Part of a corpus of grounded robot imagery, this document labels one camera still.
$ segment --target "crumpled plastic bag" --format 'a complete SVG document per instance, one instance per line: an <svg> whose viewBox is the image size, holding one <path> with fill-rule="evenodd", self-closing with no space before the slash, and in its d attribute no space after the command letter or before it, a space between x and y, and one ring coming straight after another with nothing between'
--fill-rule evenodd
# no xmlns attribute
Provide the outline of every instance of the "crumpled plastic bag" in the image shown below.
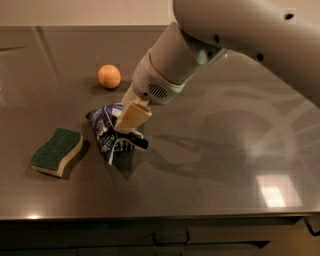
<svg viewBox="0 0 320 256"><path fill-rule="evenodd" d="M86 115L92 124L98 148L110 165L112 165L114 152L127 152L135 148L146 151L148 148L148 141L137 130L129 134L114 130L113 127L122 110L123 105L116 103L90 111Z"/></svg>

